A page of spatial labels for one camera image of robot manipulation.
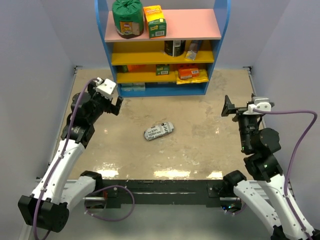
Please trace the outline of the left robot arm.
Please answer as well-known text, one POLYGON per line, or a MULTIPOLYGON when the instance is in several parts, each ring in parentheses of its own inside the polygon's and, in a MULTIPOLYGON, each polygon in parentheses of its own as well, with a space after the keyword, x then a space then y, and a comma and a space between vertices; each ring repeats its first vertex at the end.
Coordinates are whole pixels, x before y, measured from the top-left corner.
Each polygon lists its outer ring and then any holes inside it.
POLYGON ((27 225, 59 233, 82 198, 89 194, 99 196, 103 192, 101 174, 88 170, 73 186, 65 189, 65 185, 95 132, 97 119, 103 113, 119 114, 123 98, 119 96, 115 104, 112 100, 111 96, 105 97, 95 91, 73 96, 71 113, 53 160, 32 193, 21 196, 18 201, 18 208, 27 225))

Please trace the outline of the patterned sunglasses case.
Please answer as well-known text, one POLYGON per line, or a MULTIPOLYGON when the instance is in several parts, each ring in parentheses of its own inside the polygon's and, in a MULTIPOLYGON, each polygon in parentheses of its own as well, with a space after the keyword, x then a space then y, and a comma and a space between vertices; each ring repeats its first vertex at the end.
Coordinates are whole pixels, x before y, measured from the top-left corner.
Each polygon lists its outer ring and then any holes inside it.
POLYGON ((174 131, 175 127, 171 122, 163 122, 149 127, 144 131, 144 138, 151 141, 166 136, 174 131))

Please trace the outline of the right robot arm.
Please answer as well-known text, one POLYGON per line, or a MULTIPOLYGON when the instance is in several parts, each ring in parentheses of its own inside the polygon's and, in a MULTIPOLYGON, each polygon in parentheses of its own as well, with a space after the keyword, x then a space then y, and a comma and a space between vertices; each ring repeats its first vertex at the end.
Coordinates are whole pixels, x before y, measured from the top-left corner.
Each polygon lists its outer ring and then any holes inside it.
POLYGON ((246 155, 245 168, 268 199, 257 193, 239 170, 223 177, 221 192, 240 198, 243 207, 248 206, 264 224, 272 240, 318 240, 320 231, 303 215, 289 190, 289 175, 284 174, 274 155, 281 149, 279 133, 260 128, 265 115, 275 114, 273 106, 269 98, 254 94, 245 107, 236 107, 228 96, 224 98, 221 116, 234 116, 241 152, 246 155))

